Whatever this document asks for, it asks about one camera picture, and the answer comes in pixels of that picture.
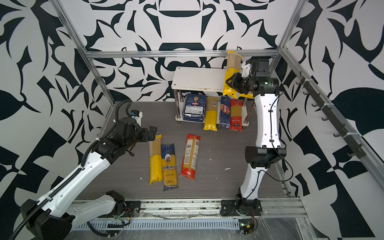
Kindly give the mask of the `red yellow spaghetti bag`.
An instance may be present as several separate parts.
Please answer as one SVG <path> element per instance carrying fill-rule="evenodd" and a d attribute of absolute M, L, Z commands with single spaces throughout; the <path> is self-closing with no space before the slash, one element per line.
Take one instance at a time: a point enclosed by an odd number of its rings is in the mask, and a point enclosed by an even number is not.
<path fill-rule="evenodd" d="M 231 99 L 231 131 L 242 131 L 242 106 L 243 102 L 241 100 Z"/>

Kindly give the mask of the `blue Barilla spaghetti bag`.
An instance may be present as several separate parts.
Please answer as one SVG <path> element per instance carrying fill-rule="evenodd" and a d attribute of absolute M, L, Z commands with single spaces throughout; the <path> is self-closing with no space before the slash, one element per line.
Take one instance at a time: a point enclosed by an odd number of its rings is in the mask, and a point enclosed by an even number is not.
<path fill-rule="evenodd" d="M 231 126 L 231 99 L 227 96 L 220 98 L 220 119 L 221 128 L 229 129 Z"/>

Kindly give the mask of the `blue label spaghetti bag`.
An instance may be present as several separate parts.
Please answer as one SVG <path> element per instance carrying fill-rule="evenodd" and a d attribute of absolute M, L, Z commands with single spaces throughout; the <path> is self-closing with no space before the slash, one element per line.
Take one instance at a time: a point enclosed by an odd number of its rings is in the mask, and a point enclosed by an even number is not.
<path fill-rule="evenodd" d="M 177 178 L 177 166 L 176 166 L 174 144 L 170 144 L 170 145 L 162 144 L 161 154 L 162 154 L 164 191 L 177 189 L 178 178 Z"/>

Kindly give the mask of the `red label spaghetti bag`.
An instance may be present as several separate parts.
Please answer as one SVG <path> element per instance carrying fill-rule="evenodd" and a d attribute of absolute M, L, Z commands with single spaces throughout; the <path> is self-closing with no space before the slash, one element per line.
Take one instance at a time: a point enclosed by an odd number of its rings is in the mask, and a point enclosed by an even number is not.
<path fill-rule="evenodd" d="M 185 154 L 183 158 L 181 176 L 184 176 L 193 181 L 195 180 L 200 140 L 200 136 L 188 134 L 185 147 Z"/>

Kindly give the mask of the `blue Barilla pasta box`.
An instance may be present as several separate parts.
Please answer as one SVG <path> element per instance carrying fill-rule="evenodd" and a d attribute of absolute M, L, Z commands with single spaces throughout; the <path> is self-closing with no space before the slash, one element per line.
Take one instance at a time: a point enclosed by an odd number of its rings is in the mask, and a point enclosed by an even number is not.
<path fill-rule="evenodd" d="M 203 123 L 207 107 L 207 96 L 187 94 L 183 108 L 183 120 Z"/>

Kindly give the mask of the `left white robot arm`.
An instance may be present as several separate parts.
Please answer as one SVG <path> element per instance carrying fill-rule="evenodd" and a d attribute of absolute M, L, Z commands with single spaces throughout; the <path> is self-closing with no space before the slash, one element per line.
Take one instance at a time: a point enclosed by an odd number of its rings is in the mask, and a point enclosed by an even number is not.
<path fill-rule="evenodd" d="M 133 156 L 132 150 L 138 143 L 155 140 L 157 128 L 142 128 L 143 113 L 130 111 L 132 103 L 128 99 L 116 106 L 112 128 L 88 147 L 81 163 L 68 176 L 38 200 L 27 200 L 21 206 L 23 221 L 10 235 L 11 240 L 16 239 L 23 228 L 39 240 L 63 240 L 76 227 L 123 209 L 125 199 L 115 191 L 79 207 L 71 208 L 71 204 L 119 157 L 126 153 Z"/>

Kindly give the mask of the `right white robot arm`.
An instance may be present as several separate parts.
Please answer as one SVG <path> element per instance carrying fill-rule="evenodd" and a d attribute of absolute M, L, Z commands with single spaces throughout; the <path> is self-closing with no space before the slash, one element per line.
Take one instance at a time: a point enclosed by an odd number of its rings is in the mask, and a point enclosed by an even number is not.
<path fill-rule="evenodd" d="M 284 160 L 287 150 L 282 147 L 278 131 L 279 81 L 269 73 L 267 59 L 253 60 L 243 66 L 226 83 L 241 94 L 251 93 L 257 112 L 257 139 L 254 146 L 247 146 L 245 159 L 248 164 L 243 184 L 235 200 L 222 200 L 222 216 L 260 216 L 262 207 L 259 189 L 268 169 Z"/>

